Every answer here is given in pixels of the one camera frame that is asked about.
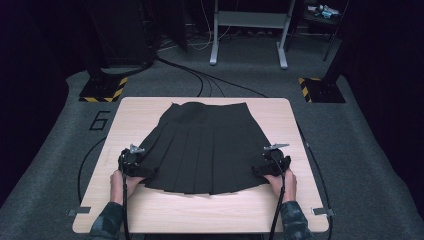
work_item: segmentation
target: yellow and black hazard tape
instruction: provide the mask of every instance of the yellow and black hazard tape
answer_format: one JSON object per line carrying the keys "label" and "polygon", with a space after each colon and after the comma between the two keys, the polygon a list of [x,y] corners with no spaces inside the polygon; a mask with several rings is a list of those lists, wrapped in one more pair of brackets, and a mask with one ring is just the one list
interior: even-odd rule
{"label": "yellow and black hazard tape", "polygon": [[121,80],[121,82],[118,85],[118,88],[115,91],[115,94],[113,97],[80,97],[79,101],[82,102],[116,102],[119,99],[119,96],[121,96],[122,91],[124,90],[124,86],[127,83],[128,78],[124,78]]}
{"label": "yellow and black hazard tape", "polygon": [[314,81],[321,81],[320,78],[299,78],[300,88],[302,89],[303,97],[305,98],[306,102],[312,102],[311,94],[306,87],[306,79],[308,80],[314,80]]}

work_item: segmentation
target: dark background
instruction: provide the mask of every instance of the dark background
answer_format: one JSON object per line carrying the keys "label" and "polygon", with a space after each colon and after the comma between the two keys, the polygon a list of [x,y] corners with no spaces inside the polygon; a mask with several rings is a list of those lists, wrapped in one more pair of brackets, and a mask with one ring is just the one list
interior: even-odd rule
{"label": "dark background", "polygon": [[[200,21],[193,14],[201,11],[198,2],[165,2],[177,4],[173,9],[188,8]],[[211,2],[205,1],[209,15]],[[243,8],[255,8],[253,2]],[[270,6],[279,2],[270,0]],[[87,59],[108,67],[101,36],[84,3],[0,3],[2,204],[55,124],[67,98],[67,77],[85,70]],[[377,141],[424,216],[421,9],[419,1],[353,1],[343,25],[346,51],[332,64],[347,78]],[[89,53],[81,54],[81,36]],[[184,39],[176,41],[184,45]]]}

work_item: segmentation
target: carpeted floor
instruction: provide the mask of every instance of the carpeted floor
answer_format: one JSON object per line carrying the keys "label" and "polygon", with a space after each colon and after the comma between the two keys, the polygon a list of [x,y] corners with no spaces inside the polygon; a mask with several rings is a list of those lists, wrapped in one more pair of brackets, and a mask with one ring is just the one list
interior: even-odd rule
{"label": "carpeted floor", "polygon": [[[289,68],[281,70],[276,41],[245,38],[222,43],[216,66],[209,65],[210,45],[202,51],[170,48],[159,51],[158,55],[268,97],[290,101],[337,214],[333,239],[424,239],[424,223],[409,191],[373,138],[346,79],[340,77],[337,82],[345,104],[306,103],[303,98],[298,78],[324,76],[337,46],[327,62],[323,62],[325,41],[296,37],[287,53]],[[56,125],[0,210],[0,239],[84,239],[85,235],[72,231],[74,218],[67,213],[79,205],[79,167],[87,157],[81,174],[84,193],[102,149],[101,139],[107,136],[119,101],[128,96],[195,97],[201,89],[195,76],[161,62],[130,76],[121,97],[113,103],[79,102],[78,94],[87,80],[86,72],[68,78],[69,96]],[[225,97],[261,97],[240,87],[215,82]],[[223,97],[213,82],[203,84],[202,97]],[[107,119],[105,128],[90,130],[99,111],[103,111],[100,118]],[[321,179],[310,155],[309,158],[324,199]],[[316,235],[317,239],[327,236],[328,232]]]}

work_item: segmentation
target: light wood tabletop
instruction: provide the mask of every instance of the light wood tabletop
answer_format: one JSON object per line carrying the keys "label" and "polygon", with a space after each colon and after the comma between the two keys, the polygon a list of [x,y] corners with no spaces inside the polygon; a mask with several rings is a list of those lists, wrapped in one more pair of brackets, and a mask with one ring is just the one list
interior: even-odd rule
{"label": "light wood tabletop", "polygon": [[[94,220],[109,201],[110,175],[118,167],[118,156],[130,144],[139,145],[156,127],[172,103],[201,102],[227,105],[245,102],[263,132],[290,155],[290,168],[297,176],[297,201],[313,232],[328,229],[325,215],[315,216],[313,208],[322,201],[288,100],[283,98],[175,98],[127,97],[122,99],[99,156],[73,230],[88,233]],[[269,184],[235,193],[185,195],[145,188],[140,184],[128,200],[128,224],[132,233],[267,233],[270,231],[277,197]],[[282,231],[281,218],[277,232]]]}

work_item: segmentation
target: human hand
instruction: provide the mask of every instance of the human hand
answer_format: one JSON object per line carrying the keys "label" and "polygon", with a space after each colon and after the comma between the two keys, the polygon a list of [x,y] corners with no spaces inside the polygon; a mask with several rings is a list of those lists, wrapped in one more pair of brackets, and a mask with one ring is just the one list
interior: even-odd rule
{"label": "human hand", "polygon": [[[127,197],[135,191],[137,185],[143,180],[142,177],[130,177],[126,176],[127,182]],[[122,180],[122,173],[119,170],[115,170],[110,176],[110,201],[116,202],[120,205],[124,203],[124,182]]]}
{"label": "human hand", "polygon": [[[272,176],[272,175],[265,175],[264,176],[268,182],[271,184],[272,191],[274,194],[279,197],[281,192],[281,187],[283,186],[283,179],[281,176]],[[287,169],[285,172],[285,192],[283,196],[283,203],[289,202],[289,201],[296,201],[296,186],[297,186],[297,180],[296,175],[293,174],[291,169]]]}

